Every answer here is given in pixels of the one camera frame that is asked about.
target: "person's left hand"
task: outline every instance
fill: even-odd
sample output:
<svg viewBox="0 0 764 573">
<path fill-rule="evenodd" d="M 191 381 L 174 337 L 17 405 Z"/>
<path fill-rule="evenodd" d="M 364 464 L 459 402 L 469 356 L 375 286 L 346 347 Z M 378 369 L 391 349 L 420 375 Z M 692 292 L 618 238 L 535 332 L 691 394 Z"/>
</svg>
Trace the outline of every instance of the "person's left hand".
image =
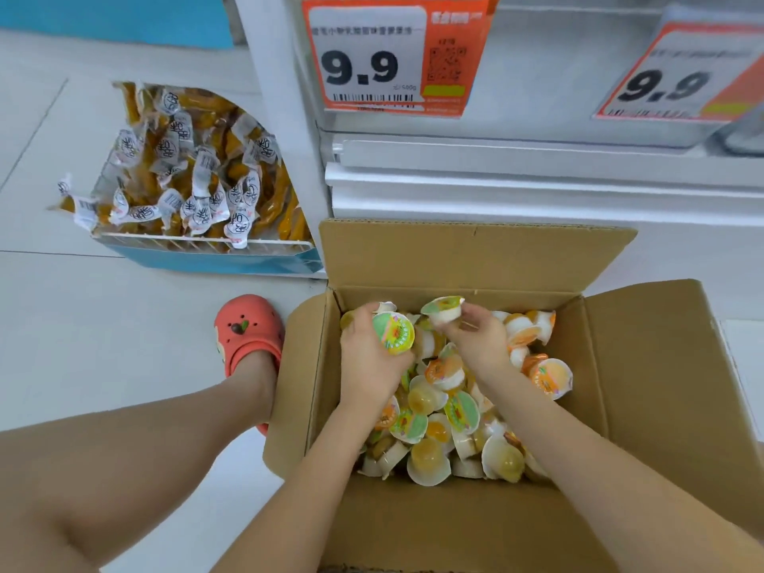
<svg viewBox="0 0 764 573">
<path fill-rule="evenodd" d="M 340 404 L 368 410 L 377 420 L 395 393 L 400 377 L 414 362 L 411 350 L 390 354 L 371 325 L 378 302 L 355 310 L 353 322 L 342 332 L 342 381 Z"/>
</svg>

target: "cardboard box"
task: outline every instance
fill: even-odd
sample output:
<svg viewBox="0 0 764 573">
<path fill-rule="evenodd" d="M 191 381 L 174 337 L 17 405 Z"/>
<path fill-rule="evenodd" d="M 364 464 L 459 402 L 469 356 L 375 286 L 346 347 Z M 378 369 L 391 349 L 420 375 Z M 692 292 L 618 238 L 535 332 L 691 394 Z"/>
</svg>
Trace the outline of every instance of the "cardboard box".
<svg viewBox="0 0 764 573">
<path fill-rule="evenodd" d="M 329 289 L 298 307 L 286 326 L 263 453 L 273 472 L 289 475 L 339 402 L 342 312 L 373 300 L 417 312 L 432 298 L 459 294 L 489 309 L 557 309 L 547 351 L 575 375 L 559 404 L 764 539 L 764 466 L 701 284 L 664 281 L 581 296 L 635 231 L 327 220 L 321 236 Z M 554 546 L 550 530 L 559 533 Z M 402 540 L 402 531 L 411 540 Z M 404 477 L 382 482 L 358 474 L 322 565 L 616 569 L 552 486 L 452 477 L 426 488 Z"/>
</svg>

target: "leg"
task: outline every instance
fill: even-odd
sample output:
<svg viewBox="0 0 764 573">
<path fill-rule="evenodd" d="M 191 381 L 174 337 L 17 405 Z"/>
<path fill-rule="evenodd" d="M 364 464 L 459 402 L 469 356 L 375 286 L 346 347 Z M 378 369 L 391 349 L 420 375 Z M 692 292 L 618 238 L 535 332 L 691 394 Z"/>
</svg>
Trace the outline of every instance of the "leg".
<svg viewBox="0 0 764 573">
<path fill-rule="evenodd" d="M 253 351 L 195 394 L 0 433 L 0 570 L 89 571 L 114 559 L 228 443 L 268 420 L 275 383 L 272 355 Z"/>
</svg>

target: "hand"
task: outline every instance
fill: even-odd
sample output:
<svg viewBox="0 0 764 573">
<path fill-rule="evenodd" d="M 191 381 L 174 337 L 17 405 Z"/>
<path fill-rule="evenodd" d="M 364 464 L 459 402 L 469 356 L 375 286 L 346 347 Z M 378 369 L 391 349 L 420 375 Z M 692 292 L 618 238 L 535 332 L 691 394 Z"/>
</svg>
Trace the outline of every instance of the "hand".
<svg viewBox="0 0 764 573">
<path fill-rule="evenodd" d="M 504 377 L 514 370 L 507 353 L 507 330 L 486 308 L 462 304 L 462 320 L 438 326 L 456 344 L 464 363 L 481 382 Z"/>
<path fill-rule="evenodd" d="M 353 322 L 342 332 L 342 384 L 340 403 L 354 409 L 368 410 L 369 420 L 376 421 L 387 401 L 395 393 L 400 377 L 414 362 L 411 350 L 390 354 L 371 326 L 378 302 L 355 310 Z"/>
</svg>

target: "orange price tag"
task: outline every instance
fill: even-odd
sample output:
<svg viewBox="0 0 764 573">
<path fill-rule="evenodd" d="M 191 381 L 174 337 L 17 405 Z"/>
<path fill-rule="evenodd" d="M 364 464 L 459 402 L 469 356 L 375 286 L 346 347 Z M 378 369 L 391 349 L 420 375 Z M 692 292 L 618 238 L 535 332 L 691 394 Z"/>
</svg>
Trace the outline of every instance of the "orange price tag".
<svg viewBox="0 0 764 573">
<path fill-rule="evenodd" d="M 303 0 L 324 104 L 461 116 L 491 0 Z"/>
<path fill-rule="evenodd" d="M 764 26 L 667 21 L 594 115 L 731 122 L 764 100 Z"/>
</svg>

